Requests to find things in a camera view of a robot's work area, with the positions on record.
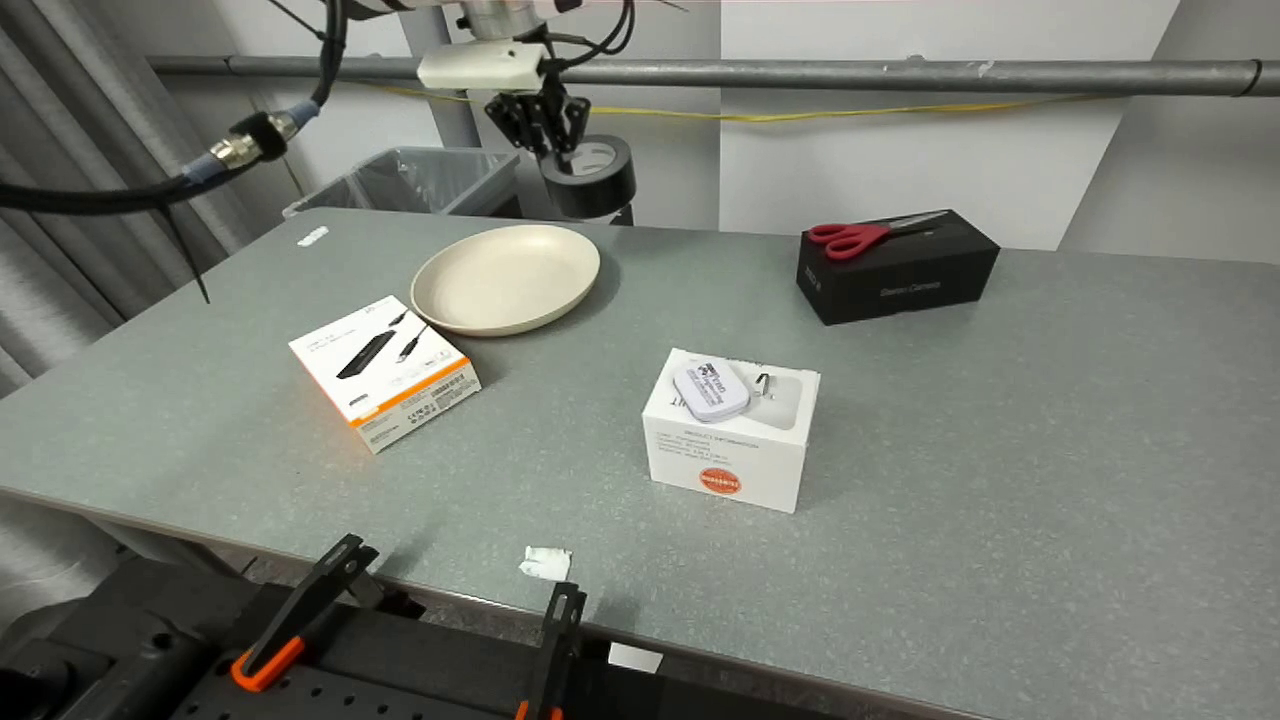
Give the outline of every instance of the gray table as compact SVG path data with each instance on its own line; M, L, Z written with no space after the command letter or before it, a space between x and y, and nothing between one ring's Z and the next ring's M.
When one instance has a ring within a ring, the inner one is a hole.
M316 222L328 238L295 249ZM587 226L592 301L366 455L283 341L474 219L304 211L0 404L0 492L980 714L1275 714L1280 269L1006 252L970 309L823 328L791 238ZM663 350L823 373L796 517L646 485Z

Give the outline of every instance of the small box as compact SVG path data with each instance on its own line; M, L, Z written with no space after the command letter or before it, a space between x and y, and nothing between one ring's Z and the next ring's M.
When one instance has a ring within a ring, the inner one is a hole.
M478 393L470 360L395 297L339 317L289 347L373 453Z
M948 211L846 262L800 236L796 283L823 323L980 301L1000 243Z
M677 393L689 367L730 367L753 398L737 417L695 420ZM646 475L660 485L796 513L819 375L672 347L642 404Z

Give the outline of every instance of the red and black box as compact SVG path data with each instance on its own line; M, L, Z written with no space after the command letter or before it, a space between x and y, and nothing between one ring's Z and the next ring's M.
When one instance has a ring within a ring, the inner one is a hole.
M846 323L983 297L1000 243L962 217L905 226L854 260L832 260L800 236L796 283L823 323Z

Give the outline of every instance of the orange circle logo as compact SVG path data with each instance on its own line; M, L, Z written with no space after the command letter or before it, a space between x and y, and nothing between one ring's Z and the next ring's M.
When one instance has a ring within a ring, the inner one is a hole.
M702 466L702 488L714 497L737 497L744 479L737 479L728 466Z

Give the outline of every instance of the black clamp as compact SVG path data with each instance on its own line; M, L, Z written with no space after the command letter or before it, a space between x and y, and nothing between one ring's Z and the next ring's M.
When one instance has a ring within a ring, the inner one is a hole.
M319 637L328 609L352 588L355 575L375 559L360 536L335 541L319 564L291 588L283 609L272 615L264 637L231 662L231 683L242 692L272 689Z
M529 697L517 707L517 720L568 720L563 712L563 689L572 677L572 662L578 661L578 621L587 609L587 590L575 584L557 584L553 603L542 612L542 637L529 673Z

